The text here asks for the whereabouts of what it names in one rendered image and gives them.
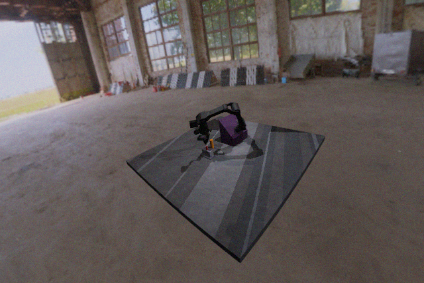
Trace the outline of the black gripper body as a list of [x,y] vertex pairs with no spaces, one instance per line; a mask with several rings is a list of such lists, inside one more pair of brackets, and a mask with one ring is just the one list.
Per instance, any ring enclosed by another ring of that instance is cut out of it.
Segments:
[[199,129],[201,129],[201,133],[202,133],[202,135],[199,135],[198,137],[197,137],[197,140],[198,141],[205,141],[205,139],[206,139],[206,135],[208,135],[208,132],[210,131],[212,131],[211,130],[211,128],[208,128],[208,125],[207,126],[205,126],[205,127],[200,127]]

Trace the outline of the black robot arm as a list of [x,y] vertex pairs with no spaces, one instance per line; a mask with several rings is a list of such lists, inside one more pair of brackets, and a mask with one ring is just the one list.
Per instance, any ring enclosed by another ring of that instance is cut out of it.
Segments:
[[[228,106],[231,106],[231,109],[228,108]],[[238,125],[234,128],[234,130],[239,134],[241,131],[246,130],[246,123],[244,118],[240,114],[240,108],[238,103],[230,102],[228,104],[222,104],[222,106],[217,107],[215,109],[212,109],[210,111],[203,111],[198,113],[196,116],[196,120],[189,121],[190,128],[198,127],[205,127],[207,126],[207,121],[218,114],[221,114],[223,112],[230,113],[232,115],[237,116],[237,123]],[[194,134],[202,134],[201,129],[194,130]]]

